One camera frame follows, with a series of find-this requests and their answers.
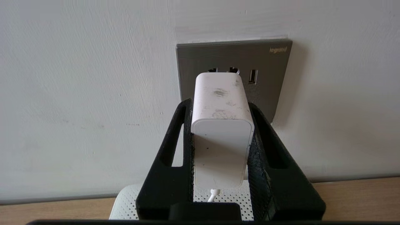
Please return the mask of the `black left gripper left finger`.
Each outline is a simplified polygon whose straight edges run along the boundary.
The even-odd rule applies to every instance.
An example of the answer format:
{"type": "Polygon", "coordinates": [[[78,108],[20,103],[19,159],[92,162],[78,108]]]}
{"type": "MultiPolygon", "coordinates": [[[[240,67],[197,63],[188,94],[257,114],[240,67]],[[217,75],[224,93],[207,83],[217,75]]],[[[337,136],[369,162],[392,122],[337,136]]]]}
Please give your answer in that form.
{"type": "Polygon", "coordinates": [[[171,206],[193,202],[194,141],[191,133],[193,100],[182,101],[170,121],[144,184],[136,198],[140,220],[167,220],[171,206]],[[176,145],[183,130],[183,164],[173,167],[176,145]]]}

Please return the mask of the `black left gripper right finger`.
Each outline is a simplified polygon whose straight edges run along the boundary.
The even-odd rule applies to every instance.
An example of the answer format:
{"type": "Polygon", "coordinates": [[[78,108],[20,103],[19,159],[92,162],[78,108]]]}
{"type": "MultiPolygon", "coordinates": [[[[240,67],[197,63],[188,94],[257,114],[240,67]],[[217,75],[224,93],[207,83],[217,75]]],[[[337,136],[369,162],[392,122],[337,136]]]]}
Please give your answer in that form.
{"type": "Polygon", "coordinates": [[[326,204],[262,111],[249,103],[255,125],[248,183],[255,221],[322,220],[326,204]]]}

